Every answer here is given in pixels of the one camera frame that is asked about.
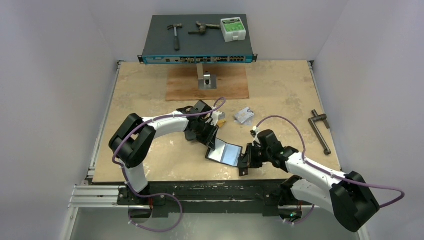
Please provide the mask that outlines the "black card holder wallet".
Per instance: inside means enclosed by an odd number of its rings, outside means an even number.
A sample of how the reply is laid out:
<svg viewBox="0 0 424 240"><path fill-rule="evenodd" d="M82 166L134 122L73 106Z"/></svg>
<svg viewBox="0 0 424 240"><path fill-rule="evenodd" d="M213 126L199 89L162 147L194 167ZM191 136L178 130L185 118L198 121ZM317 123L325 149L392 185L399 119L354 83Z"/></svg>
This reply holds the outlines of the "black card holder wallet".
<svg viewBox="0 0 424 240"><path fill-rule="evenodd" d="M215 140L215 150L208 149L205 158L220 164L237 167L242 152L242 146L230 144L217 138Z"/></svg>

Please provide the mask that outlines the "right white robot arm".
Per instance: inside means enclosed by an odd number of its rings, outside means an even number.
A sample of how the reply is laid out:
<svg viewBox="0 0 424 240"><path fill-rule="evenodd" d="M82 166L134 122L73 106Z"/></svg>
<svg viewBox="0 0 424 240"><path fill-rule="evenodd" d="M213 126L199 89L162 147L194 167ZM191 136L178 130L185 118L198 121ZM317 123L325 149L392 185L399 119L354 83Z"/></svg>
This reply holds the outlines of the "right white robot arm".
<svg viewBox="0 0 424 240"><path fill-rule="evenodd" d="M325 167L292 146L283 146L270 130L251 130L253 142L238 158L239 176L265 163L292 174L280 185L278 206L307 202L332 213L348 231L357 232L380 209L364 178L357 172L344 173Z"/></svg>

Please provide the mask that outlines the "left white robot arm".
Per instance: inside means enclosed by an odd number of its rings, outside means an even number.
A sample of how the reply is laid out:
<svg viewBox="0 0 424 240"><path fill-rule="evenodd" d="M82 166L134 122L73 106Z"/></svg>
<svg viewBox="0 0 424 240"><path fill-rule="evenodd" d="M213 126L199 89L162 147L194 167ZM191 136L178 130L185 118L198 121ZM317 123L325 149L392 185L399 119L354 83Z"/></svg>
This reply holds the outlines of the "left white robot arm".
<svg viewBox="0 0 424 240"><path fill-rule="evenodd" d="M149 183L143 165L153 141L165 135L184 132L188 141L195 140L210 150L216 149L218 121L223 112L199 100L194 106L154 117L127 116L110 139L112 162L122 169L129 197L138 205L149 199Z"/></svg>

